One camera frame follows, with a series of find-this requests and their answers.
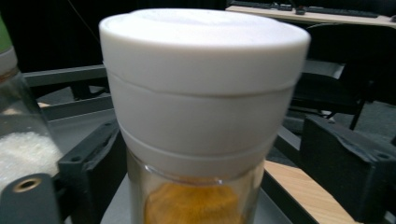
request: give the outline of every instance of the jar of white granules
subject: jar of white granules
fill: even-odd
[[[17,63],[0,18],[0,191],[26,175],[55,175],[62,157]]]

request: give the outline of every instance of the chair backrest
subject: chair backrest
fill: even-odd
[[[396,29],[326,23],[307,31],[312,38],[308,59],[343,63],[340,81],[350,91],[396,104]]]

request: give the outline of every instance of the white granules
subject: white granules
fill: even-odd
[[[0,138],[0,191],[26,175],[57,174],[56,162],[62,155],[49,137],[37,133],[11,133]]]

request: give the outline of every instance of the green lid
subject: green lid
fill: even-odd
[[[9,38],[7,27],[4,24],[0,14],[0,53],[8,50],[9,48],[11,48],[11,46],[12,46],[12,42],[11,39]]]

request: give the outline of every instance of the lid top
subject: lid top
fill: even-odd
[[[304,39],[300,29],[285,23],[220,10],[143,9],[112,16],[102,21],[100,26],[118,37],[200,47],[257,48],[258,45],[295,43],[296,37]]]

